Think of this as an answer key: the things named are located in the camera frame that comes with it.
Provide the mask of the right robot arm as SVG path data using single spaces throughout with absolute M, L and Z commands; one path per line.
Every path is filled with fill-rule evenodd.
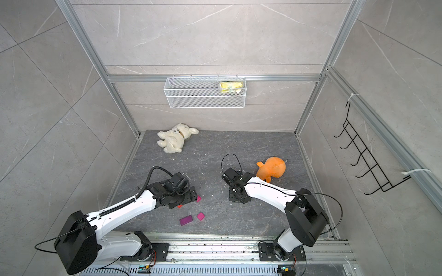
M 331 195 L 314 193 L 305 188 L 284 189 L 254 174 L 232 168 L 223 172 L 222 179 L 229 185 L 231 202 L 245 204 L 255 198 L 282 211 L 287 218 L 289 227 L 272 243 L 259 242 L 260 261 L 293 261 L 304 246 L 313 247 L 321 235 L 335 229 L 325 230 L 330 219 L 315 198 L 319 195 L 336 201 Z

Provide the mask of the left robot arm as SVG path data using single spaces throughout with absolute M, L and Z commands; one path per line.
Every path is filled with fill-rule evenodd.
M 82 272 L 95 261 L 114 257 L 136 258 L 138 261 L 152 256 L 153 246 L 143 232 L 128 236 L 106 235 L 129 220 L 159 207 L 169 209 L 195 202 L 198 194 L 182 173 L 169 173 L 169 178 L 151 183 L 147 178 L 140 191 L 108 208 L 84 214 L 72 213 L 58 236 L 54 237 L 56 254 L 67 274 Z

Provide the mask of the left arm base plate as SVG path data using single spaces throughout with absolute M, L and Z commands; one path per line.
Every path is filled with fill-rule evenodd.
M 169 243 L 153 243 L 142 248 L 134 256 L 122 256 L 121 261 L 130 262 L 165 262 L 169 252 Z

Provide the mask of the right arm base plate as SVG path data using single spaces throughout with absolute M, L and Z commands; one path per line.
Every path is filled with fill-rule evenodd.
M 278 245 L 260 241 L 258 247 L 261 262 L 302 262 L 306 260 L 305 251 L 302 246 L 286 252 Z

